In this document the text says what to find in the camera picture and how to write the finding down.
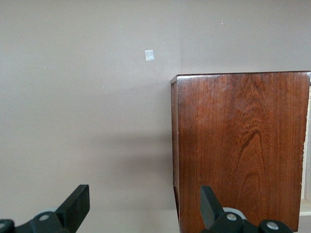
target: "white sticker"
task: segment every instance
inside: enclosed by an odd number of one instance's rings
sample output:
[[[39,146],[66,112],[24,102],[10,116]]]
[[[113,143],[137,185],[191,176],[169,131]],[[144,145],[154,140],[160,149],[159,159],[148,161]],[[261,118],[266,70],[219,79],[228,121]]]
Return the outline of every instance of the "white sticker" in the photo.
[[[153,61],[155,59],[153,50],[146,50],[145,56],[146,56],[146,62]]]

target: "wood grain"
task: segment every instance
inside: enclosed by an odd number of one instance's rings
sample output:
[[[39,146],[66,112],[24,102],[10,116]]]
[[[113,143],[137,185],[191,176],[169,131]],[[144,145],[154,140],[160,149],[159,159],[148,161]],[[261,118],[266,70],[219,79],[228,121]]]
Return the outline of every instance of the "wood grain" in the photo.
[[[172,80],[175,196],[182,233],[204,228],[201,185],[258,225],[298,229],[310,72],[178,75]]]

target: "wooden panel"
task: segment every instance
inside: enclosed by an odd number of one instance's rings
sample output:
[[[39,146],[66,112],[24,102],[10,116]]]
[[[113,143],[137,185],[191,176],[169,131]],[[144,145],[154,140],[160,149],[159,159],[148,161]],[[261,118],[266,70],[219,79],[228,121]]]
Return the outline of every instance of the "wooden panel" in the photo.
[[[201,185],[210,185],[223,207],[241,210],[256,225],[272,218],[297,231],[310,73],[175,81],[181,232],[204,228]]]
[[[172,138],[173,138],[173,187],[176,200],[177,214],[179,215],[179,155],[178,155],[178,106],[177,83],[171,86],[172,95]]]

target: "metal screw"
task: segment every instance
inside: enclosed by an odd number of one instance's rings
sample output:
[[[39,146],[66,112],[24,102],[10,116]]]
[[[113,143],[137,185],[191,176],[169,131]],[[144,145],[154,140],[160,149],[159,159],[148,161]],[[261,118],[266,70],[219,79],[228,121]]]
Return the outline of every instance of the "metal screw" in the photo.
[[[230,221],[236,221],[237,220],[237,217],[234,214],[227,214],[227,218]]]
[[[278,225],[275,222],[267,222],[267,227],[271,230],[278,230]]]
[[[42,215],[40,218],[39,218],[39,221],[44,221],[44,220],[47,220],[50,216],[48,215]]]

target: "beige wall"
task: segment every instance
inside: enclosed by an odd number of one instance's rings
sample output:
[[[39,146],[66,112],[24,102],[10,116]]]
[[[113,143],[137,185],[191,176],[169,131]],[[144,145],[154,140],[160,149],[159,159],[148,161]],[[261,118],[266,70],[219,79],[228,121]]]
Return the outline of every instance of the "beige wall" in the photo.
[[[178,232],[170,79],[311,69],[310,11],[309,0],[1,1],[0,218],[19,225],[87,183],[79,232]]]

